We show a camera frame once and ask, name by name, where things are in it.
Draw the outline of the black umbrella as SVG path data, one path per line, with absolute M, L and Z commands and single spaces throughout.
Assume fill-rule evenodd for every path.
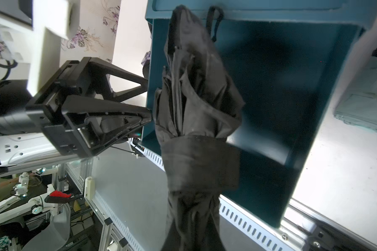
M 210 7 L 206 23 L 175 8 L 164 52 L 162 88 L 153 119 L 168 182 L 164 251 L 222 251 L 219 197 L 239 183 L 240 151 L 227 138 L 241 125 L 245 102 L 216 47 L 224 12 Z

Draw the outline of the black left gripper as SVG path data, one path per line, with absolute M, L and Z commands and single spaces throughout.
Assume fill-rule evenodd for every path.
M 27 84 L 0 80 L 0 137 L 43 133 L 61 155 L 87 158 L 151 122 L 149 109 L 121 103 L 145 93 L 148 80 L 100 58 L 67 61 L 36 95 Z

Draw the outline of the teal drawer cabinet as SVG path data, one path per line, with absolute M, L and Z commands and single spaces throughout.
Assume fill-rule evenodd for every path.
M 179 5 L 202 21 L 211 6 L 224 11 L 216 49 L 245 101 L 242 125 L 228 138 L 241 150 L 239 187 L 225 196 L 277 228 L 347 56 L 376 20 L 377 1 L 149 1 L 149 109 Z

